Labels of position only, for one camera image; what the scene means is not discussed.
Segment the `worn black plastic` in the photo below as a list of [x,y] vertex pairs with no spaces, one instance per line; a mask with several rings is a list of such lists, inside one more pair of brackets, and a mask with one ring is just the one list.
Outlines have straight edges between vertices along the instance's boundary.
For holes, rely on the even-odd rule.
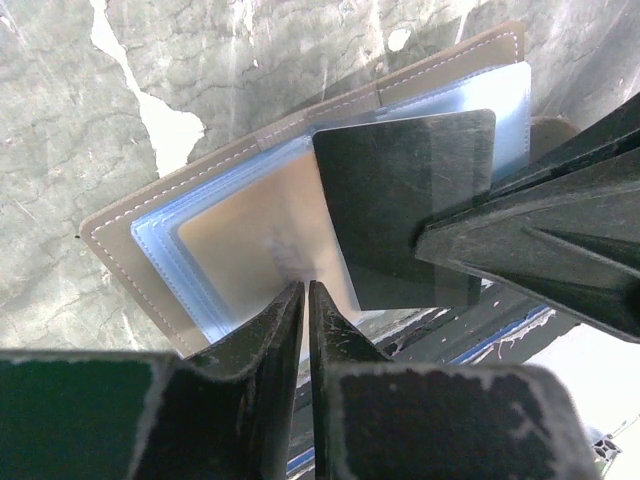
[[[408,322],[396,333],[380,339],[375,346],[398,362],[448,363],[486,341],[513,323],[514,319],[526,317],[539,305],[540,302],[528,295],[496,283],[483,289],[477,305],[452,308],[446,313],[443,309],[425,310],[423,315]],[[577,320],[559,313],[552,322],[527,334],[526,341],[518,342],[517,348],[507,348],[505,345],[505,348],[495,349],[495,352],[501,352],[500,358],[514,360],[509,363],[523,363],[577,324]],[[485,358],[495,360],[493,363],[500,362],[500,358],[494,354]],[[303,383],[296,390],[289,446],[292,459],[313,447],[311,397],[311,382]],[[304,466],[309,465],[303,462],[298,468],[304,469]]]
[[328,378],[329,478],[599,478],[569,396],[541,369],[334,364]]
[[285,477],[304,286],[191,359],[0,352],[0,478]]
[[309,360],[313,395],[313,438],[316,478],[328,477],[329,428],[326,370],[332,363],[390,362],[391,359],[338,311],[326,287],[309,286]]
[[417,261],[434,217],[489,196],[495,114],[477,110],[321,131],[313,145],[331,220],[363,310],[462,306],[480,280]]
[[432,225],[417,257],[640,342],[639,204],[636,149]]

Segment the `leather wallet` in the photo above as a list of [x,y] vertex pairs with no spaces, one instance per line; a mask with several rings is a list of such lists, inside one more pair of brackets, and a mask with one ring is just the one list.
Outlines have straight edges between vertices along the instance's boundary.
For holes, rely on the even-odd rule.
[[213,152],[87,218],[81,236],[138,304],[188,356],[203,334],[131,234],[132,222],[311,125],[348,119],[447,85],[474,72],[524,59],[524,27],[507,22],[345,95],[303,109]]

